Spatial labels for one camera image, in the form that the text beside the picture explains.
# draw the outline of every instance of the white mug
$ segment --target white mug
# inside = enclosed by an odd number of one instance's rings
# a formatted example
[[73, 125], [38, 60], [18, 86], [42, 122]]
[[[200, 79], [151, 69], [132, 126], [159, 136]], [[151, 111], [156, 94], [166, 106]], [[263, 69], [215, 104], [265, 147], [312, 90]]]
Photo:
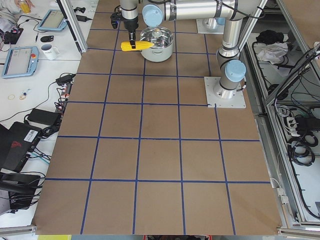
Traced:
[[45, 44], [41, 47], [42, 52], [49, 60], [54, 60], [60, 55], [60, 52], [56, 46], [52, 46], [51, 44]]

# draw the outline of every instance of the black bag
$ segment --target black bag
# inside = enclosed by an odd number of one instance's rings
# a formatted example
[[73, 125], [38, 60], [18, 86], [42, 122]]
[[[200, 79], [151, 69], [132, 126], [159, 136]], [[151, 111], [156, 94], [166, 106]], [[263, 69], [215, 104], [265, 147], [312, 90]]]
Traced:
[[258, 43], [275, 44], [284, 42], [284, 34], [282, 32], [276, 32], [273, 30], [265, 30], [256, 37]]

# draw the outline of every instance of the person's hand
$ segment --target person's hand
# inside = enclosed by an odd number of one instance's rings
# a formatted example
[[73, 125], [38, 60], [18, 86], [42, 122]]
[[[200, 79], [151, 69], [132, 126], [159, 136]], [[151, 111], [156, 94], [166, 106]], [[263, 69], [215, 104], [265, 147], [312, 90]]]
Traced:
[[[31, 0], [25, 0], [26, 3], [29, 5], [29, 7], [35, 7], [35, 5], [32, 3]], [[14, 0], [15, 5], [17, 5], [19, 7], [19, 0]]]

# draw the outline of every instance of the white desk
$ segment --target white desk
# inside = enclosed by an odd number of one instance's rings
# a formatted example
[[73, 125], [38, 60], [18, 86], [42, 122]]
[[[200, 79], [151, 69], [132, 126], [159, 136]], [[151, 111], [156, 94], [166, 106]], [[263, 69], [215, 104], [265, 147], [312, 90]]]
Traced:
[[[59, 6], [57, 3], [55, 3], [52, 0], [33, 0], [32, 1], [35, 7], [33, 7], [31, 10], [32, 12], [28, 14], [30, 17], [42, 19], [45, 14], [48, 12], [49, 9], [59, 9]], [[91, 9], [91, 2], [86, 0], [71, 0], [73, 4], [73, 8], [76, 7], [85, 7], [85, 12], [81, 13], [79, 11], [76, 12], [77, 15], [84, 15], [90, 19], [94, 18], [94, 11], [88, 11]], [[36, 36], [37, 32], [33, 30], [34, 26], [37, 24], [35, 20], [29, 20], [25, 23], [23, 23], [25, 20], [30, 19], [28, 17], [22, 16], [18, 24], [22, 23], [20, 25], [21, 28], [23, 28], [23, 32], [18, 40], [18, 42], [14, 45], [11, 45], [12, 48], [14, 47], [26, 47], [26, 46], [37, 46], [39, 49], [39, 59], [45, 60], [47, 59], [45, 55], [41, 51], [41, 46], [46, 44], [45, 42], [41, 42], [40, 38], [43, 36], [53, 35], [54, 40], [52, 42], [49, 42], [49, 44], [55, 46], [60, 51], [60, 55], [57, 57], [56, 60], [80, 60], [81, 54], [79, 53], [75, 41], [71, 35], [71, 32], [68, 28], [68, 26], [65, 27], [60, 32], [54, 32], [54, 31], [47, 31], [45, 33], [39, 33], [37, 41]], [[90, 26], [91, 26], [92, 20], [89, 20], [87, 22], [79, 22], [80, 28], [82, 30], [82, 33], [87, 39]], [[3, 50], [7, 50], [10, 47], [9, 44], [6, 44], [3, 47]], [[7, 52], [0, 51], [0, 62], [4, 63], [4, 59], [7, 57]]]
[[[59, 9], [58, 5], [52, 0], [33, 0], [33, 4], [36, 6], [32, 8], [32, 13], [29, 15], [35, 18], [42, 18], [49, 9]], [[83, 15], [93, 19], [94, 9], [91, 7], [91, 2], [86, 0], [72, 0], [73, 7], [85, 7], [86, 11]], [[19, 23], [26, 20], [26, 17], [21, 17]], [[92, 21], [80, 22], [80, 27], [85, 38], [88, 37], [90, 26]], [[7, 119], [17, 112], [32, 109], [39, 103], [43, 102], [48, 97], [48, 86], [54, 82], [62, 73], [76, 73], [81, 55], [74, 43], [72, 35], [66, 27], [61, 32], [46, 32], [39, 33], [38, 40], [35, 42], [37, 32], [33, 31], [33, 27], [36, 22], [30, 20], [23, 23], [20, 27], [24, 28], [24, 31], [18, 40], [16, 45], [12, 47], [25, 47], [25, 46], [37, 46], [40, 52], [39, 62], [35, 73], [32, 76], [27, 77], [16, 77], [3, 79], [0, 78], [0, 121]], [[54, 40], [51, 42], [53, 46], [58, 47], [60, 55], [55, 60], [47, 60], [41, 52], [41, 46], [45, 43], [40, 41], [42, 36], [54, 35]], [[6, 52], [0, 52], [0, 62], [5, 61], [7, 57]], [[57, 84], [53, 84], [49, 88], [49, 99], [44, 104], [40, 105], [38, 109], [46, 111], [55, 111], [54, 102], [58, 100], [59, 94], [56, 90]], [[31, 89], [28, 92], [24, 100], [20, 100], [19, 96], [27, 89]], [[14, 99], [9, 100], [8, 96], [14, 95]], [[28, 112], [17, 114], [13, 118], [1, 122], [2, 125], [9, 128], [14, 122], [23, 122], [24, 116]], [[38, 148], [51, 155], [57, 139], [57, 133], [49, 137], [48, 139], [42, 139]], [[44, 174], [47, 173], [48, 164], [40, 159], [28, 160], [21, 172], [37, 171]], [[15, 214], [6, 213], [0, 216], [0, 228], [8, 227], [21, 227], [31, 224], [37, 205], [31, 206], [27, 210], [19, 210]]]

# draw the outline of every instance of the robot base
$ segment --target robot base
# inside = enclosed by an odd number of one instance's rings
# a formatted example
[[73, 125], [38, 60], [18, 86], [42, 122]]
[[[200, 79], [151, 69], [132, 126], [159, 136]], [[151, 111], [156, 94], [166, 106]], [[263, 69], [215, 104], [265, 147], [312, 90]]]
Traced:
[[210, 29], [204, 25], [204, 20], [197, 19], [196, 20], [196, 27], [198, 29], [198, 34], [224, 34], [224, 25], [218, 25], [214, 29]]
[[214, 93], [214, 86], [219, 81], [220, 77], [204, 77], [206, 102], [208, 104], [208, 108], [214, 108], [216, 106], [217, 108], [222, 109], [245, 109], [246, 102], [242, 91], [237, 91], [231, 99], [223, 99]]

